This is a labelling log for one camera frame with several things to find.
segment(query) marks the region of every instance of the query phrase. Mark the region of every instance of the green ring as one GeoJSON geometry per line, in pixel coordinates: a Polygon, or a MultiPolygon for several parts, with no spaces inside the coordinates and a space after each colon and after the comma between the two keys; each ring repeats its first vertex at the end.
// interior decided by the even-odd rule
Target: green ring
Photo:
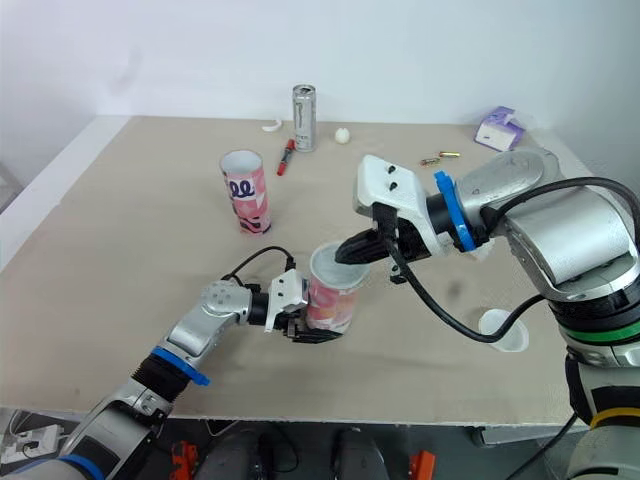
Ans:
{"type": "Polygon", "coordinates": [[[576,340],[584,340],[585,342],[609,343],[619,340],[625,340],[640,334],[640,321],[627,325],[617,330],[609,330],[607,332],[578,332],[562,327],[570,337],[576,340]]]}

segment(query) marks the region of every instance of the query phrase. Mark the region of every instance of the yellow ring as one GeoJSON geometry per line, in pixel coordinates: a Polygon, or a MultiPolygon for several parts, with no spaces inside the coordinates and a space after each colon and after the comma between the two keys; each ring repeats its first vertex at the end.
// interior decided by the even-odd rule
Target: yellow ring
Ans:
{"type": "Polygon", "coordinates": [[[603,410],[593,417],[590,428],[596,428],[600,422],[611,417],[640,417],[640,408],[621,407],[603,410]]]}

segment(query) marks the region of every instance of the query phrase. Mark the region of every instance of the power strip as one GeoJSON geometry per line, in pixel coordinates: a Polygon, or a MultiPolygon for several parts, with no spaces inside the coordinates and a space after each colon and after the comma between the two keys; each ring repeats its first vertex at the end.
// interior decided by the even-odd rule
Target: power strip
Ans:
{"type": "Polygon", "coordinates": [[[56,453],[63,431],[60,425],[49,425],[18,433],[13,443],[2,452],[0,463],[7,465],[56,453]]]}

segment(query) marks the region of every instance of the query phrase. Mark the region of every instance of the red marker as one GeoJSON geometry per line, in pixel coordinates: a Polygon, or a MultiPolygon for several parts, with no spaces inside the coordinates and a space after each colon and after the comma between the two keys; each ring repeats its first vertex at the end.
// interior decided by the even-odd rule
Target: red marker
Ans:
{"type": "Polygon", "coordinates": [[[278,171],[276,173],[279,177],[282,176],[285,169],[287,168],[287,165],[289,164],[289,157],[291,157],[291,152],[293,152],[295,148],[296,146],[295,146],[294,140],[290,139],[287,142],[287,146],[284,149],[284,155],[282,155],[282,160],[280,160],[280,163],[278,164],[278,171]]]}

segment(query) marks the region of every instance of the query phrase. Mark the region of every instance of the white ball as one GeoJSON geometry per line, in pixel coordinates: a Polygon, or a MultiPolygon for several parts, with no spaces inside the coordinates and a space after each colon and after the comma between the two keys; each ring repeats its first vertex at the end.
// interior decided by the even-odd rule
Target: white ball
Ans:
{"type": "Polygon", "coordinates": [[[349,143],[350,139],[351,139],[351,134],[349,133],[348,129],[339,128],[338,130],[336,130],[336,142],[338,142],[340,145],[349,143]]]}

